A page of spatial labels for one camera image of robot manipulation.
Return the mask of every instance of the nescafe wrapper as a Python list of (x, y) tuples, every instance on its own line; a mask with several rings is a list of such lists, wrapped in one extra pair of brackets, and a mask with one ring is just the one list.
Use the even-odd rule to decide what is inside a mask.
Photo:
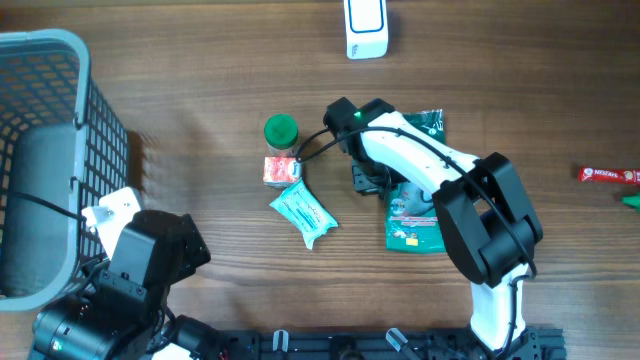
[(578, 180), (582, 182), (640, 184), (640, 169), (596, 169), (583, 166), (578, 174)]

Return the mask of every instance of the green bottle cap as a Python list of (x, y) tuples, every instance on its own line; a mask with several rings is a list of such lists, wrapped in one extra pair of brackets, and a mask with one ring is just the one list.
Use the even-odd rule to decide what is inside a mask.
[(298, 124), (291, 115), (275, 115), (264, 126), (264, 137), (271, 147), (286, 150), (298, 141)]

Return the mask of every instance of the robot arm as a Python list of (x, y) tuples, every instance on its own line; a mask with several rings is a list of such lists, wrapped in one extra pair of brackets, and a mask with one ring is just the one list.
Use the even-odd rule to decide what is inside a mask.
[[(511, 163), (498, 153), (481, 160), (440, 144), (379, 99), (357, 109), (342, 98), (327, 108), (324, 124), (334, 137), (343, 139), (342, 150), (353, 157), (359, 170), (379, 189), (409, 180), (425, 195), (432, 195), (447, 254), (472, 283), (471, 328), (476, 337), (487, 349), (501, 349), (515, 305), (512, 339), (518, 338), (525, 329), (520, 314), (522, 292), (517, 293), (516, 303), (512, 304), (514, 293), (510, 286), (527, 272), (528, 266), (499, 215), (506, 218), (531, 259), (533, 247), (542, 239), (542, 227)], [(380, 127), (403, 130), (449, 157), (468, 174), (468, 179), (495, 199), (501, 214), (490, 210), (478, 215), (474, 203), (479, 194), (457, 170), (423, 144)], [(392, 171), (389, 168), (400, 176), (382, 176)]]

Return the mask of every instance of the green object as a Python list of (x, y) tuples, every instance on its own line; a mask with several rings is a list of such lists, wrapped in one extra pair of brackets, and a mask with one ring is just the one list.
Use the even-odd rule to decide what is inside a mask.
[(622, 203), (636, 208), (637, 212), (640, 212), (640, 193), (632, 196), (625, 196), (622, 198)]
[[(442, 110), (423, 111), (403, 116), (420, 131), (443, 144), (445, 143)], [(397, 189), (390, 191), (385, 197), (387, 201), (385, 219), (387, 250), (419, 254), (443, 253), (446, 250), (436, 211), (432, 208), (421, 214), (423, 210), (420, 207), (424, 207), (425, 203), (417, 201), (419, 195), (416, 195), (415, 190), (418, 190), (417, 193), (419, 193), (417, 186), (404, 183), (400, 184)]]
[(275, 115), (265, 124), (264, 137), (271, 147), (287, 150), (298, 141), (298, 124), (291, 115)]

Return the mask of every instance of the package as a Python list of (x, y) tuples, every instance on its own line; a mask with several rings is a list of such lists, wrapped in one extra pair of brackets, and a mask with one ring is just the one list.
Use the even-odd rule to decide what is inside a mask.
[[(420, 131), (445, 143), (442, 110), (404, 114)], [(440, 226), (431, 199), (423, 199), (420, 188), (403, 183), (386, 195), (385, 221), (387, 250), (412, 253), (445, 252)]]
[(265, 157), (262, 180), (265, 185), (287, 187), (295, 184), (301, 177), (301, 166), (295, 158)]
[(580, 169), (578, 180), (582, 182), (640, 184), (640, 169), (596, 169), (584, 166)]
[(285, 189), (270, 206), (287, 218), (302, 233), (307, 249), (338, 222), (320, 205), (300, 180)]

